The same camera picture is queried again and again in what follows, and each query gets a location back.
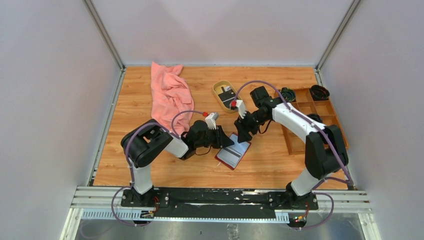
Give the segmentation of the black credit card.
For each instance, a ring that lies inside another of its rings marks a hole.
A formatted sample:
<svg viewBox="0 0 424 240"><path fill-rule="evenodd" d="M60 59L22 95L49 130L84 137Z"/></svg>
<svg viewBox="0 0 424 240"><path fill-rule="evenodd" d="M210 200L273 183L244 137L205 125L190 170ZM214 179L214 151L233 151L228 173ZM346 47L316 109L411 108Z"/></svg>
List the black credit card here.
<svg viewBox="0 0 424 240"><path fill-rule="evenodd" d="M223 93L220 93L218 95L218 97L219 97L219 99L221 100L222 103L225 103L227 101L231 102L234 99L235 95L236 94L233 91L230 90L230 91L225 91Z"/></svg>

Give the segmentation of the yellow oval tray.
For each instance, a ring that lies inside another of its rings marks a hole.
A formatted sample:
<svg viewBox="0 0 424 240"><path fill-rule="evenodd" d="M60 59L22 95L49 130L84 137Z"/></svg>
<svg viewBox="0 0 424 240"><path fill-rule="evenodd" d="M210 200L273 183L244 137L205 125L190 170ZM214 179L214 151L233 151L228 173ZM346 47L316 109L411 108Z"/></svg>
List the yellow oval tray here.
<svg viewBox="0 0 424 240"><path fill-rule="evenodd" d="M238 111L237 108L231 108L231 102L235 98L237 89L229 81L221 80L216 82L212 86L212 93L226 113L236 113Z"/></svg>

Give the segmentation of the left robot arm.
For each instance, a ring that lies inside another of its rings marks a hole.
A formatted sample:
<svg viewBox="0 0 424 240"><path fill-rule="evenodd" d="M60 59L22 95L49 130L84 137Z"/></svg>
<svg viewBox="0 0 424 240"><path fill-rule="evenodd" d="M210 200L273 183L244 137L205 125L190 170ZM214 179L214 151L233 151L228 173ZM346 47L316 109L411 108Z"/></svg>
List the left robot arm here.
<svg viewBox="0 0 424 240"><path fill-rule="evenodd" d="M150 119L121 140L131 174L130 189L125 192L132 193L140 206L149 206L153 201L152 162L163 151L184 161L198 148L223 149L234 144L220 125L210 128L205 121L197 120L178 137Z"/></svg>

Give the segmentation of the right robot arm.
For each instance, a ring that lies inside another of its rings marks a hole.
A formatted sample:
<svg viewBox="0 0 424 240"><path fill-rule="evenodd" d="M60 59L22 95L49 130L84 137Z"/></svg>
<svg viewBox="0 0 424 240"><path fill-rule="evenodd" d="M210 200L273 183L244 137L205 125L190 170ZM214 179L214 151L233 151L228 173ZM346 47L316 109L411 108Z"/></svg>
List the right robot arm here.
<svg viewBox="0 0 424 240"><path fill-rule="evenodd" d="M319 183L333 173L343 170L348 175L349 163L341 129L333 124L313 120L301 113L282 96L272 98L265 87L250 92L256 110L249 112L242 100L234 98L230 108L238 111L234 122L239 143L249 142L266 121L274 121L286 127L305 144L304 165L301 174L287 184L283 202L298 209Z"/></svg>

